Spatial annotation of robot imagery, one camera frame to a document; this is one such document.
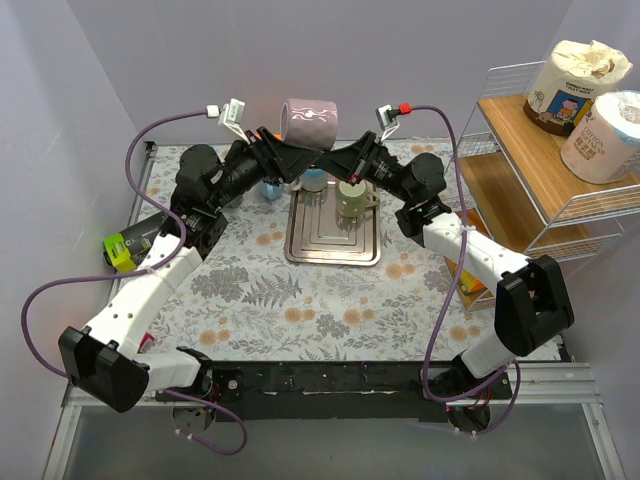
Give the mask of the light blue faceted mug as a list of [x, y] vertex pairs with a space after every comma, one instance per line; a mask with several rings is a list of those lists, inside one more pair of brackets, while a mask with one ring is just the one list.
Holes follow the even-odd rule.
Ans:
[[269, 201], [277, 200], [284, 194], [284, 187], [282, 185], [273, 185], [267, 182], [260, 182], [258, 187], [260, 195]]

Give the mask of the green mug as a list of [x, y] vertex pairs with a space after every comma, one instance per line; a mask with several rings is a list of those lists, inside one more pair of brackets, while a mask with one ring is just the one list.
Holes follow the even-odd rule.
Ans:
[[336, 212], [343, 218], [357, 218], [380, 205], [380, 195], [368, 182], [354, 185], [340, 181], [335, 189]]

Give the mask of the purple mug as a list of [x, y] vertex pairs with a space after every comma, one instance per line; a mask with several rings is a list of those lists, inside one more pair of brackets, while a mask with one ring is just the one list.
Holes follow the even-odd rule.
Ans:
[[333, 148], [337, 132], [334, 102], [290, 98], [282, 106], [280, 135], [284, 142], [326, 151]]

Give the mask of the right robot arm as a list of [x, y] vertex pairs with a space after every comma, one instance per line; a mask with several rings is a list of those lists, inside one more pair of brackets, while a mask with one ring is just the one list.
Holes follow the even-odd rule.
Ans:
[[372, 134], [324, 152], [316, 167], [350, 184], [365, 180], [403, 201], [395, 216], [403, 235], [453, 261], [494, 296], [494, 324], [427, 381], [430, 397], [475, 397], [492, 377], [526, 357], [575, 321], [562, 270], [548, 255], [530, 258], [472, 229], [439, 197], [446, 187], [442, 160], [421, 153], [402, 165]]

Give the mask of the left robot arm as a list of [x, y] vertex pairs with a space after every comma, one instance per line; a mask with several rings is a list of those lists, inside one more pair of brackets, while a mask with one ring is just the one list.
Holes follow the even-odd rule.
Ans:
[[146, 258], [103, 310], [58, 340], [71, 383], [117, 412], [158, 390], [205, 398], [213, 386], [212, 361], [188, 347], [142, 354], [144, 334], [222, 236], [223, 208], [261, 181], [296, 180], [323, 153], [299, 140], [278, 139], [264, 127], [235, 141], [224, 159], [209, 145], [188, 148], [179, 160], [170, 211]]

